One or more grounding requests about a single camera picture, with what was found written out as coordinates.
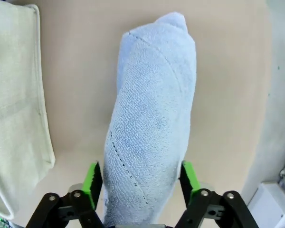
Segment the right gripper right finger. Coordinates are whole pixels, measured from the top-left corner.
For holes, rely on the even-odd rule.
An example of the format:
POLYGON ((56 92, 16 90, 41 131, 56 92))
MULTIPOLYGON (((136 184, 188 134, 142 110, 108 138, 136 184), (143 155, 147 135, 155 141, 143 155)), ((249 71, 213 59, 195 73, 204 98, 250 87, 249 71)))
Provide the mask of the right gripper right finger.
POLYGON ((199 228, 204 219, 212 219, 220 228, 257 228, 258 225, 237 191, 223 195, 201 188, 193 166, 183 161, 179 177, 186 210, 177 228, 199 228))

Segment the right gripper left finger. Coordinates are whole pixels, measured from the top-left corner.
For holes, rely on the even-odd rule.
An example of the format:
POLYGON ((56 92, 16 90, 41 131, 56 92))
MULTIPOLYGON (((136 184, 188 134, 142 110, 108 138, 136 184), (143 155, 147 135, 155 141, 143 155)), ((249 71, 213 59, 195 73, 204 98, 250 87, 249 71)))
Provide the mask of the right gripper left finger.
POLYGON ((103 180, 100 165, 92 163, 81 189, 61 197, 49 192, 43 196, 26 228, 65 228, 78 220, 83 228, 103 228, 96 213, 103 180))

